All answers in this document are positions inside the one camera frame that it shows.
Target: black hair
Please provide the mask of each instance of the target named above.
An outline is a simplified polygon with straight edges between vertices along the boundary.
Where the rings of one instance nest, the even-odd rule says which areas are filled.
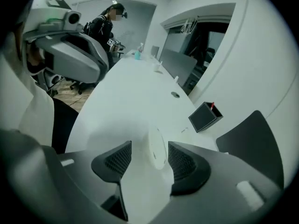
[[[121,13],[123,13],[123,11],[125,10],[125,7],[121,3],[116,3],[116,4],[112,4],[106,10],[104,10],[100,15],[104,16],[105,14],[107,14],[110,11],[111,8],[120,10]]]

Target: long white table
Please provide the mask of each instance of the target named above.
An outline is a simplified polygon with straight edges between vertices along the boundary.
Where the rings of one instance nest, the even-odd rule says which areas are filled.
[[[169,201],[173,172],[168,141],[217,150],[208,130],[196,133],[188,117],[196,110],[154,57],[135,60],[130,51],[100,82],[79,113],[66,152],[104,153],[132,141],[132,161],[121,180],[129,222],[149,222]],[[175,98],[171,92],[179,94]]]

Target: person in black clothing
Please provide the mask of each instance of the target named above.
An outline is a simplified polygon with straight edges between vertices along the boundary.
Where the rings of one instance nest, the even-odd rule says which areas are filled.
[[[119,21],[122,17],[127,18],[125,7],[120,3],[116,3],[104,10],[93,21],[88,22],[83,28],[84,33],[97,40],[107,52],[110,68],[113,66],[113,58],[112,54],[109,52],[110,46],[107,42],[113,28],[111,21]]]

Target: camera lens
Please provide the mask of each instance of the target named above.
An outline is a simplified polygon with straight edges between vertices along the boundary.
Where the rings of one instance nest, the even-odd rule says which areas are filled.
[[[78,21],[79,21],[79,15],[77,13],[73,13],[72,15],[70,15],[69,17],[70,24],[75,24]]]

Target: black jacket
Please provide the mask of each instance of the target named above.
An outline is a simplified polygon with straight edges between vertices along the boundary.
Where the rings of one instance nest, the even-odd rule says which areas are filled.
[[[93,39],[97,40],[106,52],[109,51],[110,46],[107,44],[111,30],[113,28],[112,22],[108,21],[103,15],[96,17],[87,29],[88,24],[84,26],[84,32]]]

